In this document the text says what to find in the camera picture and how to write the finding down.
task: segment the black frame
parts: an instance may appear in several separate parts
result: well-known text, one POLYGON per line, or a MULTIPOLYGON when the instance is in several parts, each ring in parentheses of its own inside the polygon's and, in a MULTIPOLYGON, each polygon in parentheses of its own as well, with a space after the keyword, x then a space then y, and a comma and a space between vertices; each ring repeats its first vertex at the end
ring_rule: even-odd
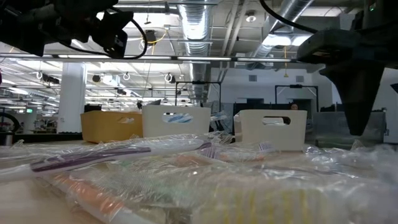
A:
POLYGON ((194 81, 194 82, 175 82, 175 106, 177 105, 177 93, 178 93, 178 84, 180 83, 191 83, 192 85, 206 85, 206 84, 218 84, 220 87, 220 92, 218 95, 218 103, 219 103, 219 111, 221 112, 221 82, 201 82, 201 81, 194 81))
POLYGON ((289 88, 314 88, 315 93, 317 94, 317 112, 319 112, 319 94, 318 94, 318 86, 303 86, 303 85, 276 85, 275 86, 275 104, 278 104, 278 87, 289 87, 289 88))

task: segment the cardboard box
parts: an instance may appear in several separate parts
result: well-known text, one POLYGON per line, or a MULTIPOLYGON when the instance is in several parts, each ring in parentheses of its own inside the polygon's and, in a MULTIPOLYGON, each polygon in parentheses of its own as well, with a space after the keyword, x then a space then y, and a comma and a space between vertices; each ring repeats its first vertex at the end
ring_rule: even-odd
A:
POLYGON ((142 107, 144 137, 159 137, 171 134, 204 134, 209 132, 210 108, 154 106, 142 107), (186 123, 168 123, 166 114, 188 114, 192 118, 186 123))
POLYGON ((80 115, 83 139, 88 142, 123 141, 137 135, 142 137, 140 113, 90 111, 80 115))
POLYGON ((270 142, 280 151, 301 151, 306 111, 243 110, 234 117, 237 142, 270 142))

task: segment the white box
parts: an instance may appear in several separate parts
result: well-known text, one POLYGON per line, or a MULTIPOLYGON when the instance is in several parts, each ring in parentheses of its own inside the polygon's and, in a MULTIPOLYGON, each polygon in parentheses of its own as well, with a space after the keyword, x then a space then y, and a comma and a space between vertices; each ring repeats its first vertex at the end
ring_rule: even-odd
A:
POLYGON ((301 151, 306 122, 306 111, 243 110, 234 117, 235 137, 237 142, 268 141, 280 151, 301 151), (274 124, 282 117, 290 124, 274 124))
POLYGON ((204 134, 209 132, 210 108, 154 106, 142 107, 144 137, 159 137, 171 134, 204 134), (168 123, 162 117, 166 113, 187 113, 192 116, 188 123, 168 123))

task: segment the person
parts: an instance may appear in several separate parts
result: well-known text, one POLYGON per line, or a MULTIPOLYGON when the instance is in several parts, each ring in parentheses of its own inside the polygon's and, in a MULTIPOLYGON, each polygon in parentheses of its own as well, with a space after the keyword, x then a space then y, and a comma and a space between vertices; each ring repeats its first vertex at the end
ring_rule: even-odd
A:
POLYGON ((290 105, 290 110, 298 110, 298 109, 299 109, 299 106, 297 106, 297 104, 292 103, 292 104, 290 105))

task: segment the ventilation pipe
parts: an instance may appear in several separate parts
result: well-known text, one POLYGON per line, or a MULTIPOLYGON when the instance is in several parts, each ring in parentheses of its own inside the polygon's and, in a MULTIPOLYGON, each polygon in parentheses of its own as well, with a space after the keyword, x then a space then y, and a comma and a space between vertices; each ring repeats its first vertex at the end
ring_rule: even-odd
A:
MULTIPOLYGON (((296 22, 297 19, 301 16, 301 14, 311 5, 314 0, 284 0, 280 5, 280 10, 278 14, 284 17, 287 20, 296 22)), ((281 28, 282 25, 279 24, 279 21, 274 17, 267 15, 266 22, 264 24, 263 36, 264 40, 257 47, 256 51, 254 51, 250 57, 255 58, 265 58, 268 56, 269 52, 271 52, 272 48, 275 47, 273 45, 264 45, 263 43, 267 39, 267 36, 274 32, 275 30, 281 28)), ((248 63, 246 64, 246 68, 248 70, 253 70, 256 68, 262 69, 265 65, 261 63, 248 63)))
MULTIPOLYGON (((211 6, 204 5, 178 5, 181 15, 183 36, 185 40, 206 40, 211 21, 211 6)), ((209 54, 209 44, 206 43, 186 43, 185 50, 189 56, 207 56, 209 54)), ((191 81, 210 81, 210 73, 206 72, 205 63, 191 63, 191 81)), ((194 105, 200 104, 201 100, 207 100, 209 86, 192 86, 191 102, 194 105)))

